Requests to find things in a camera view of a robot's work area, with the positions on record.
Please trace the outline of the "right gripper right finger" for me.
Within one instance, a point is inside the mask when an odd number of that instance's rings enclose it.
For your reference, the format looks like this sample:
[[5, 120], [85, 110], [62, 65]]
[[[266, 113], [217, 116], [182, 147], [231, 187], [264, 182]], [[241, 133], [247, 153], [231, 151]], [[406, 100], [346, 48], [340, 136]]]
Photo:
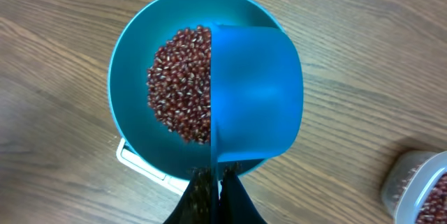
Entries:
[[267, 224], [255, 208], [237, 173], [234, 163], [223, 171], [219, 200], [219, 222], [222, 224]]

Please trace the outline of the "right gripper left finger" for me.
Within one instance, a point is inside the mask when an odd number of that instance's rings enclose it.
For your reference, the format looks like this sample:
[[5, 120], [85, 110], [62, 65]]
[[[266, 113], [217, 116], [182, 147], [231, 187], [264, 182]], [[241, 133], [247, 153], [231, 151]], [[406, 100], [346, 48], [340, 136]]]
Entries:
[[211, 208], [211, 169], [194, 168], [186, 190], [163, 224], [210, 224]]

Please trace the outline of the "blue plastic measuring scoop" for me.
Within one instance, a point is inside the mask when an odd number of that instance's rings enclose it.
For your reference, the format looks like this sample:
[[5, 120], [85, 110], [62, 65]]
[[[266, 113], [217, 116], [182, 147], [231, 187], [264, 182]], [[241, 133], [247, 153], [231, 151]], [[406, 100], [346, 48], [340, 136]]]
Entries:
[[303, 108], [300, 60], [271, 27], [213, 25], [210, 64], [211, 168], [269, 159], [294, 143]]

